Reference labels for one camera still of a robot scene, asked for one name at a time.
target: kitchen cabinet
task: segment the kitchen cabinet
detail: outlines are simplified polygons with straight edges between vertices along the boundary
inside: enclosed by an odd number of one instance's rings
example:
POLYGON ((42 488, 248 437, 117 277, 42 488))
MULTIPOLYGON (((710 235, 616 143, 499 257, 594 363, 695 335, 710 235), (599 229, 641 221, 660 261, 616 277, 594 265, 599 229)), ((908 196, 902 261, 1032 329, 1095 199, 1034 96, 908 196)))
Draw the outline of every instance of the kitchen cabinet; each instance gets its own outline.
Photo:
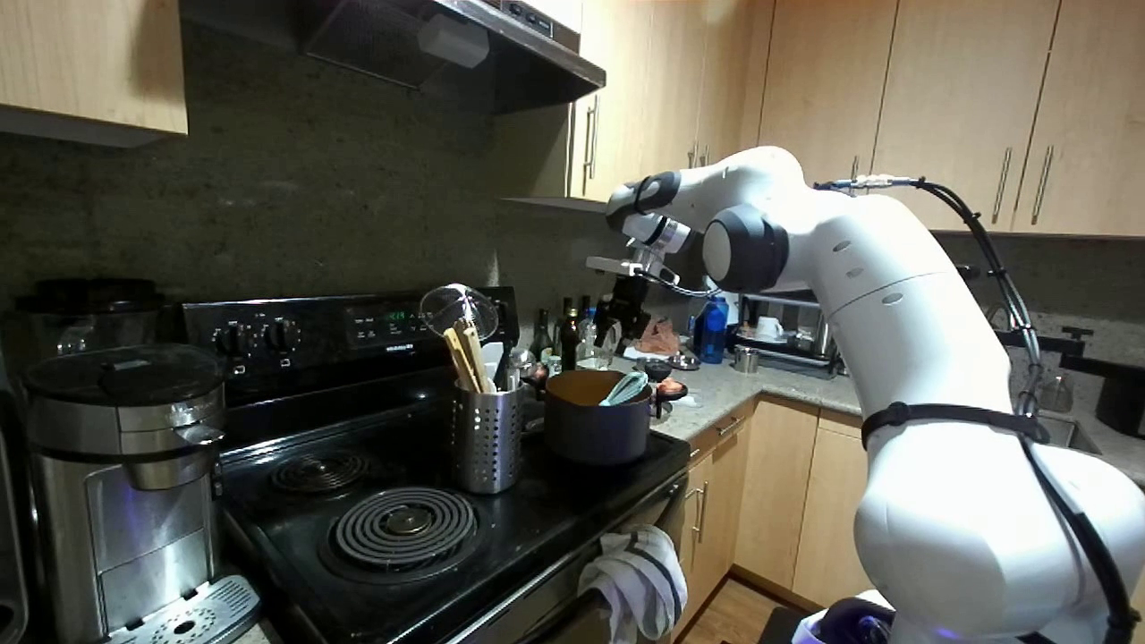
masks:
POLYGON ((759 400, 732 564, 811 604, 866 589, 853 538, 864 484, 853 419, 759 400))
POLYGON ((681 569, 688 576, 681 631, 705 608, 732 564, 750 413, 755 400, 695 437, 681 538, 681 569))
POLYGON ((738 149, 750 18, 755 5, 582 0, 581 54, 607 85, 573 109, 568 195, 605 199, 738 149))
POLYGON ((0 129, 111 148, 185 133, 178 0, 2 0, 0 129))
POLYGON ((896 0, 775 0, 755 143, 786 148, 808 183, 868 172, 896 0))
MULTIPOLYGON (((1010 229, 1060 0, 898 0, 873 172, 930 177, 1010 229)), ((930 229, 951 206, 898 191, 930 229)))
POLYGON ((1145 5, 1064 0, 1015 233, 1145 235, 1145 5))
POLYGON ((1134 589, 1130 604, 1134 604, 1137 613, 1145 613, 1145 576, 1137 579, 1137 589, 1134 589))

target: dish towel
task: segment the dish towel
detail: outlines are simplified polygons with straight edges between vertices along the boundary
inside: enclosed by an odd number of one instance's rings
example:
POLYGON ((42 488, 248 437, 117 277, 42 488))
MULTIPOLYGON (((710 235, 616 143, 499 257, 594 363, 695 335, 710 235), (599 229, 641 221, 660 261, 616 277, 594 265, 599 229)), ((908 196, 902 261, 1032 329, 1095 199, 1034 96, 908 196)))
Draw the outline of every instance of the dish towel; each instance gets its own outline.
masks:
POLYGON ((607 639, 633 644, 673 633, 688 608, 688 579, 673 538, 660 526, 605 534, 602 555, 582 564, 581 593, 599 589, 607 604, 607 639))

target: kitchen wall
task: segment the kitchen wall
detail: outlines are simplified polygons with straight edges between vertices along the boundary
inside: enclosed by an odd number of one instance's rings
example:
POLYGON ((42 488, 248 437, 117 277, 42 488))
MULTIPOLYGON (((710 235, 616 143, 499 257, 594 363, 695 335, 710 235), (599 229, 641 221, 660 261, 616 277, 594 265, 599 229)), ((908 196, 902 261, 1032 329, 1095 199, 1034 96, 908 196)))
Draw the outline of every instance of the kitchen wall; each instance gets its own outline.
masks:
MULTIPOLYGON (((453 115, 401 85, 185 32, 190 136, 96 149, 0 136, 0 309, 36 278, 147 277, 177 296, 512 282, 523 313, 605 295, 622 253, 555 191, 563 112, 453 115)), ((967 235, 944 235, 964 261, 967 235)), ((1145 242, 1002 240, 1027 299, 1145 326, 1145 242)))

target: coffee maker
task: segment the coffee maker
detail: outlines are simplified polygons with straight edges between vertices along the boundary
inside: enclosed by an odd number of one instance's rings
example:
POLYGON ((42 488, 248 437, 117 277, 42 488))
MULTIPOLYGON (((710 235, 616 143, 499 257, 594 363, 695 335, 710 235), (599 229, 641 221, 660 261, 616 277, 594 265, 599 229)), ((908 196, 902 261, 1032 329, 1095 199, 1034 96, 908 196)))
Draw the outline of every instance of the coffee maker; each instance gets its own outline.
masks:
POLYGON ((218 571, 222 369, 178 345, 24 372, 41 593, 54 639, 229 639, 259 593, 218 571))

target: utensil holder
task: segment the utensil holder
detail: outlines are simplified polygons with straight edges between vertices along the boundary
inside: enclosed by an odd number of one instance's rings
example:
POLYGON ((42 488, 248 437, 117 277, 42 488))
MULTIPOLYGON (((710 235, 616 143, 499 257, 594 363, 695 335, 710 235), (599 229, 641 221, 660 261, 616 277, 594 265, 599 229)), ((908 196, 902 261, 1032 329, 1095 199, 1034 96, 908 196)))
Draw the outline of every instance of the utensil holder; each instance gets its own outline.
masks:
POLYGON ((472 493, 506 493, 523 470, 526 391, 453 391, 453 480, 472 493))

